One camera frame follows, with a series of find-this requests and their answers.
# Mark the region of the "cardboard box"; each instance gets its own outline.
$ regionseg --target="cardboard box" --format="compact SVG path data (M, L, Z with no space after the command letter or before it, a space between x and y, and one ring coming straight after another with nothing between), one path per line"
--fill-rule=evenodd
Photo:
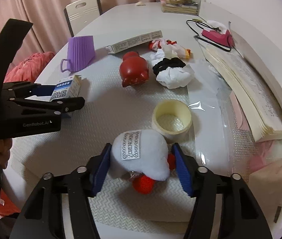
M79 95L81 85L81 76L68 76L59 80L58 84L53 90L50 101L55 99L72 98ZM65 117L71 117L73 112L65 113Z
M163 37L162 31L158 30L158 31L142 34L140 36L132 37L110 46L106 46L105 49L108 51L109 54L115 54L123 50L126 50L128 48L141 45L143 43L162 37Z

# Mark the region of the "chair backrest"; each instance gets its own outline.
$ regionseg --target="chair backrest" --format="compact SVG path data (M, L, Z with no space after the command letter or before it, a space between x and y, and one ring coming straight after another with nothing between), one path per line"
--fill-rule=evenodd
M78 0L67 5L64 14L73 37L102 14L100 0Z

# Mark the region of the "masking tape roll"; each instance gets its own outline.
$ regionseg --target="masking tape roll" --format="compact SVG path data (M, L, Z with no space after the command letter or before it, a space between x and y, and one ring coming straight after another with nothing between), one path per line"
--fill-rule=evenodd
M159 123L158 118L162 115L173 115L183 123L183 129L179 131L169 131L164 129ZM178 100L161 101L154 109L152 115L152 128L162 134L168 143L181 142L188 133L192 125L192 114L188 106Z

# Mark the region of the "purple silicone cup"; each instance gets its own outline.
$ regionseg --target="purple silicone cup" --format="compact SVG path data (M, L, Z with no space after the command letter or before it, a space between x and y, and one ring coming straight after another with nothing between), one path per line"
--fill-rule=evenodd
M60 63L61 72L77 72L86 68L94 58L93 36L71 37L68 42L68 58L62 59ZM63 61L67 61L67 66L62 69Z

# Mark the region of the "orange fabric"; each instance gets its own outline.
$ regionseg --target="orange fabric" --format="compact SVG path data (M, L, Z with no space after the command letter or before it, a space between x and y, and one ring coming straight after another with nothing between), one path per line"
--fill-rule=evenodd
M20 213L20 209L8 198L5 192L1 189L0 191L0 215L9 216L13 213Z
M53 52L35 53L26 58L6 74L4 82L35 82L42 70L54 57Z

